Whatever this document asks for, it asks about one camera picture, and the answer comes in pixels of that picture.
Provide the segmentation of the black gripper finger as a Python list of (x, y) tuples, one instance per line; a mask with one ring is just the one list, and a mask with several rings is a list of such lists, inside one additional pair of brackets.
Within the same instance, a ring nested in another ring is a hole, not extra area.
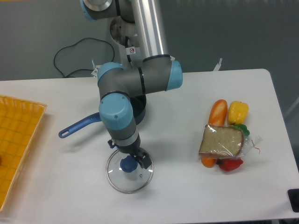
[(134, 159), (138, 162), (141, 168), (147, 169), (152, 165), (152, 160), (150, 155), (144, 151), (144, 150), (139, 150)]

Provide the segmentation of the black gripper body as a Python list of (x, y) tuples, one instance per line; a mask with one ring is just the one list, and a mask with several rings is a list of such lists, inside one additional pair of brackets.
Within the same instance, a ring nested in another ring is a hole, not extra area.
[(130, 154), (132, 156), (139, 156), (141, 153), (140, 150), (140, 136), (139, 134), (133, 134), (130, 138), (126, 140), (115, 140), (110, 139), (108, 145), (110, 148), (115, 148), (123, 154)]

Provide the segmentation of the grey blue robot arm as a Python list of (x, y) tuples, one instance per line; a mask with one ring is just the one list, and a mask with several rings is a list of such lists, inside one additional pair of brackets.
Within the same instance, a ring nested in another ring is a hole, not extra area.
[(140, 135), (131, 98), (179, 88), (183, 72), (169, 55), (164, 35), (160, 2), (157, 0), (83, 0), (81, 8), (90, 20), (114, 16), (134, 23), (142, 64), (125, 69), (105, 63), (97, 71), (100, 119), (108, 130), (110, 147), (129, 154), (146, 169), (152, 161), (140, 146)]

